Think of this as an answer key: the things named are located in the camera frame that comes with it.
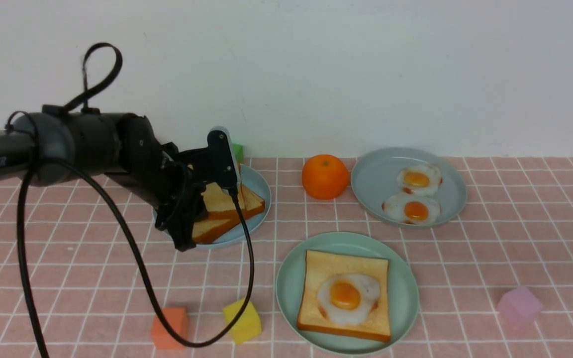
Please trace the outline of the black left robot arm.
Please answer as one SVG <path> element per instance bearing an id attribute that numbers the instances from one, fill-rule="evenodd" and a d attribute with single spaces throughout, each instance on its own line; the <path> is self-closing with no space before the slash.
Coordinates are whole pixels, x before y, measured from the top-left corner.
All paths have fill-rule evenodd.
<path id="1" fill-rule="evenodd" d="M 150 204 L 157 229 L 184 252 L 196 247 L 194 224 L 207 217 L 200 195 L 211 171 L 207 161 L 221 140 L 222 132 L 213 131 L 204 149 L 180 152 L 175 144 L 158 141 L 143 116 L 30 113 L 0 130 L 0 180 L 23 177 L 47 158 L 92 177 L 106 175 Z"/>

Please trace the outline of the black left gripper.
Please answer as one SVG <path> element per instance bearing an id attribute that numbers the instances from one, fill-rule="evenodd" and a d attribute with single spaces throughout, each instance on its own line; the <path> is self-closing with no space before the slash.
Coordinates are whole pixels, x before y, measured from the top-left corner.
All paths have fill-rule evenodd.
<path id="1" fill-rule="evenodd" d="M 212 182 L 209 149 L 181 151 L 169 141 L 159 145 L 154 155 L 146 188 L 156 198 L 155 227 L 169 234 L 179 252 L 191 250 L 196 247 L 193 225 L 208 218 L 204 192 Z"/>

